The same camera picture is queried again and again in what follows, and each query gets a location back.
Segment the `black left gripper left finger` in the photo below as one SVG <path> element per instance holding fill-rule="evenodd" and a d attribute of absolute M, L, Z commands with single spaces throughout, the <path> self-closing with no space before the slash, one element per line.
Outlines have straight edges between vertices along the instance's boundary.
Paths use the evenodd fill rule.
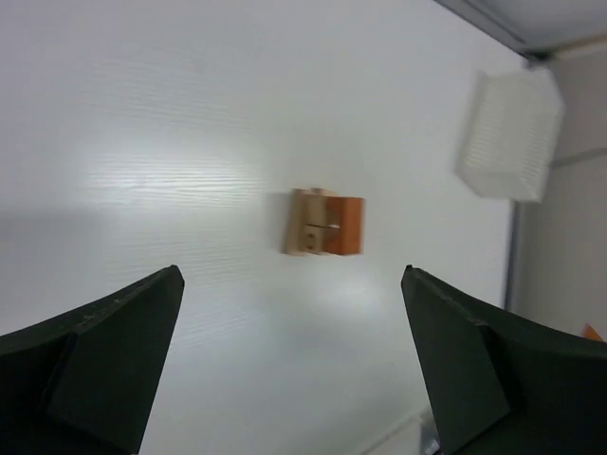
<path fill-rule="evenodd" d="M 170 265 L 3 335 L 2 453 L 139 453 L 184 289 Z"/>

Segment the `dark brown arch block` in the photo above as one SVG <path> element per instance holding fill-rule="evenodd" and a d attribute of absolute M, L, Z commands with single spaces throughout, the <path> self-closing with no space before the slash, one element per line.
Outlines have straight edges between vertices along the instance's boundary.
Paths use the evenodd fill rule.
<path fill-rule="evenodd" d="M 363 250 L 365 200 L 358 197 L 327 197 L 323 251 L 347 256 Z"/>

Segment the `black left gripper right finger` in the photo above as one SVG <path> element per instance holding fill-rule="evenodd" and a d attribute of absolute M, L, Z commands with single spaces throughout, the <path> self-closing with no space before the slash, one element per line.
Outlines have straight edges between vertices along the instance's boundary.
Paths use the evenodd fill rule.
<path fill-rule="evenodd" d="M 605 453 L 605 343 L 411 265 L 401 289 L 443 453 Z"/>

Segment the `light long wood block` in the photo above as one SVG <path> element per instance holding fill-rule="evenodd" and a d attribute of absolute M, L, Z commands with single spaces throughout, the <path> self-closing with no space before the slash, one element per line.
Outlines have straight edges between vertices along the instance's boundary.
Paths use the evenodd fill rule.
<path fill-rule="evenodd" d="M 328 255 L 324 249 L 327 228 L 290 225 L 286 229 L 282 252 L 290 256 Z"/>
<path fill-rule="evenodd" d="M 288 225 L 299 228 L 328 226 L 327 199 L 335 194 L 320 188 L 294 189 L 291 193 Z"/>

